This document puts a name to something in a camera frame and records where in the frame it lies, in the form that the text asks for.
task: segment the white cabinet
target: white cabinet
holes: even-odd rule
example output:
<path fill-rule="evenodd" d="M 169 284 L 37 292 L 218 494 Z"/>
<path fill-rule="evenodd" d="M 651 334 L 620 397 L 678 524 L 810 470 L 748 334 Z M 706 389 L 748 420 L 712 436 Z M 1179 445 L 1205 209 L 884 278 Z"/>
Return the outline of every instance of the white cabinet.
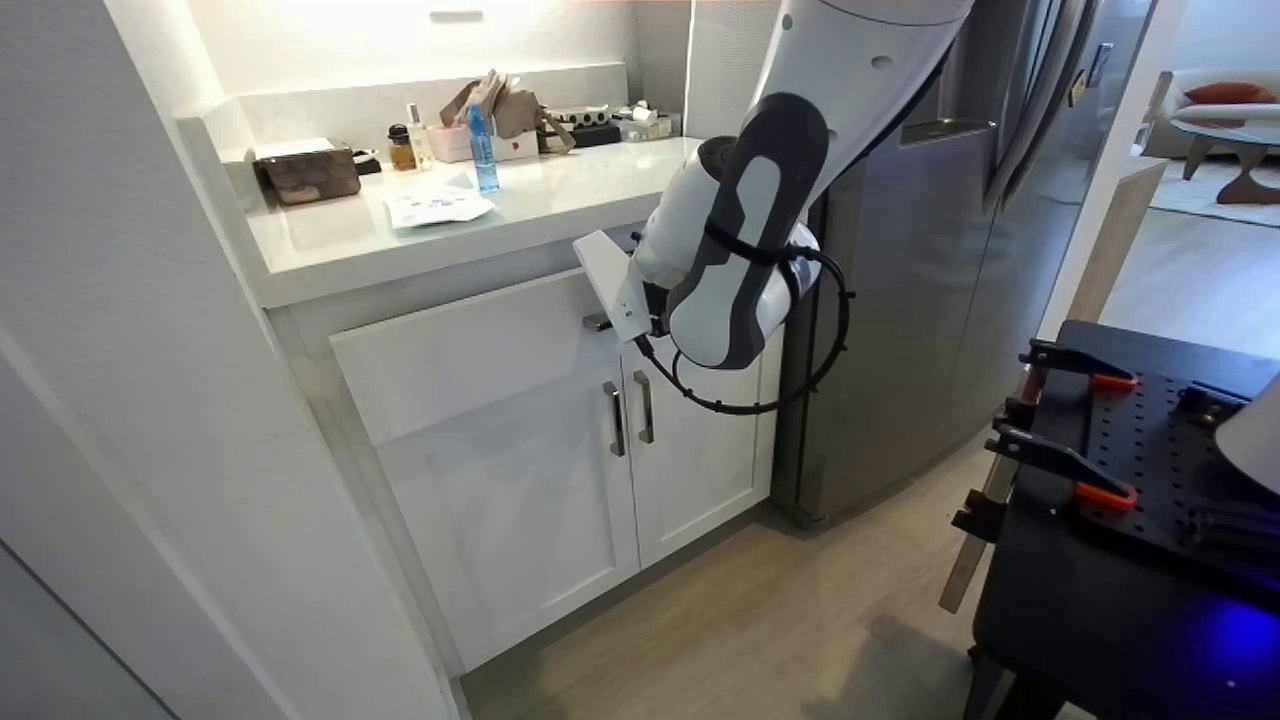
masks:
<path fill-rule="evenodd" d="M 334 335 L 459 668 L 763 496 L 760 420 L 687 404 L 590 318 L 564 274 Z M 753 402 L 760 371 L 687 381 Z"/>

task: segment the cable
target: cable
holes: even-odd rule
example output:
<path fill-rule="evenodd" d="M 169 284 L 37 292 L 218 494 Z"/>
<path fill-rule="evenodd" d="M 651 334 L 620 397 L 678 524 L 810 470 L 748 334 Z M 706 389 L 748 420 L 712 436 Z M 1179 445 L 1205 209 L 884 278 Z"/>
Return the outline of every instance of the cable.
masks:
<path fill-rule="evenodd" d="M 816 394 L 816 386 L 820 386 L 820 381 L 836 367 L 836 362 L 847 354 L 847 303 L 854 303 L 854 292 L 847 292 L 847 284 L 843 284 L 843 274 L 842 274 L 826 252 L 816 252 L 816 248 L 784 248 L 784 252 L 772 252 L 770 265 L 778 265 L 778 274 L 784 274 L 787 297 L 794 297 L 794 313 L 797 313 L 797 303 L 801 303 L 801 281 L 797 281 L 797 274 L 794 274 L 794 262 L 816 262 L 816 265 L 826 270 L 826 278 L 832 278 L 832 284 L 836 284 L 836 292 L 842 292 L 842 301 L 836 301 L 836 340 L 832 340 L 828 356 L 820 362 L 820 367 L 816 367 L 805 386 L 779 394 L 779 397 L 770 402 L 770 404 L 723 404 L 723 402 L 698 397 L 698 394 L 681 381 L 681 354 L 671 356 L 671 367 L 667 367 L 667 363 L 655 362 L 649 335 L 641 335 L 641 340 L 635 340 L 641 356 L 644 356 L 681 397 L 687 397 L 694 404 L 702 404 L 702 410 L 709 410 L 709 412 L 722 412 L 722 416 L 763 416 L 763 412 L 778 412 L 778 410 L 797 404 L 801 397 Z"/>

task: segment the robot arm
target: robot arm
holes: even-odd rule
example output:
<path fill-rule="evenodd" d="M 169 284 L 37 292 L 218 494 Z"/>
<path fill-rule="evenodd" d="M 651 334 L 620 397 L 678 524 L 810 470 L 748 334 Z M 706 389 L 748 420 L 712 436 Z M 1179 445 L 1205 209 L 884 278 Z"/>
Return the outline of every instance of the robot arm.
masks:
<path fill-rule="evenodd" d="M 757 110 L 678 172 L 635 257 L 605 233 L 582 265 L 623 340 L 671 335 L 748 367 L 820 278 L 810 206 L 891 126 L 974 0 L 784 0 Z"/>

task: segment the white countertop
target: white countertop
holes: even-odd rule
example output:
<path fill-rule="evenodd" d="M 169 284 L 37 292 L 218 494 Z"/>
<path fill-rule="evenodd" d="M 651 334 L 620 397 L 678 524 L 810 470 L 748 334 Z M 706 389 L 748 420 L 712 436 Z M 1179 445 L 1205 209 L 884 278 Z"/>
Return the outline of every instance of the white countertop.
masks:
<path fill-rule="evenodd" d="M 532 165 L 502 165 L 494 214 L 469 226 L 392 233 L 384 200 L 414 185 L 471 178 L 471 165 L 364 178 L 360 196 L 251 214 L 247 228 L 267 278 L 263 308 L 304 303 L 417 274 L 471 265 L 520 248 L 641 226 L 698 139 L 608 143 Z"/>

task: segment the floor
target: floor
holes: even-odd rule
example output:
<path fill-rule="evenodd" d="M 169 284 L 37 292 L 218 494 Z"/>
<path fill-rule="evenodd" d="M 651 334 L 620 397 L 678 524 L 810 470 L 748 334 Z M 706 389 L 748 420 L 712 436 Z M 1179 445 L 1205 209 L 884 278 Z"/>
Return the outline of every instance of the floor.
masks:
<path fill-rule="evenodd" d="M 1280 228 L 1154 214 L 1107 324 L 1280 356 Z M 463 681 L 478 720 L 961 717 L 974 609 L 936 592 L 981 439 L 879 510 L 794 538 L 744 517 Z"/>

